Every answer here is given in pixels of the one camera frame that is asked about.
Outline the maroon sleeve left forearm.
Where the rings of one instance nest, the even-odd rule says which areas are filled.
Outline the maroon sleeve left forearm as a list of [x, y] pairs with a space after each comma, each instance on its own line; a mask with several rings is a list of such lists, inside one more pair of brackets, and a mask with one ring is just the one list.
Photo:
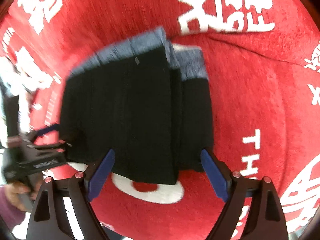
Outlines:
[[25, 212], [14, 207], [7, 200], [7, 197], [5, 196], [5, 188], [3, 186], [1, 186], [0, 189], [0, 212], [1, 217], [10, 230], [15, 226], [20, 225], [25, 219]]

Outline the person's left hand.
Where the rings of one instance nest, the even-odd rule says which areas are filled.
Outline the person's left hand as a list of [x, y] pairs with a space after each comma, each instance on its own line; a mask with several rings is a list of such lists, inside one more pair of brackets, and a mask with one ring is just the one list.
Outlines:
[[28, 186], [24, 185], [23, 183], [16, 181], [14, 183], [4, 185], [4, 193], [9, 201], [14, 207], [18, 208], [23, 212], [30, 212], [32, 210], [31, 207], [27, 207], [21, 200], [20, 195], [27, 196], [29, 200], [35, 200], [43, 179], [40, 179], [34, 189], [31, 190]]

